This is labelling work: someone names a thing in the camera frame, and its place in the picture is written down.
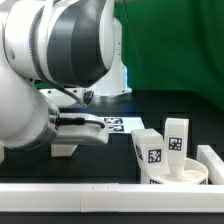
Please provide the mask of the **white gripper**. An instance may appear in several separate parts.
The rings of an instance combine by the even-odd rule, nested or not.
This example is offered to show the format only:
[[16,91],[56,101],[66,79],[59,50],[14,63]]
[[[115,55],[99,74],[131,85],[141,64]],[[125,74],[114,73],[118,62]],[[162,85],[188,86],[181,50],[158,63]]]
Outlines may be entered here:
[[92,114],[61,113],[56,124],[58,129],[53,144],[103,145],[109,139],[107,123]]

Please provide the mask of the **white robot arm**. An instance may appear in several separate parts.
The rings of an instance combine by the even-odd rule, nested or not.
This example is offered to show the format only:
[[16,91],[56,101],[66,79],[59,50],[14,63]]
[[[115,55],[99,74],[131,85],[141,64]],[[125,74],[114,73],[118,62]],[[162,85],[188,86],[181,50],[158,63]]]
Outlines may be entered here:
[[0,0],[0,145],[32,149],[45,143],[98,145],[108,125],[66,114],[35,87],[42,81],[82,108],[116,56],[119,0]]

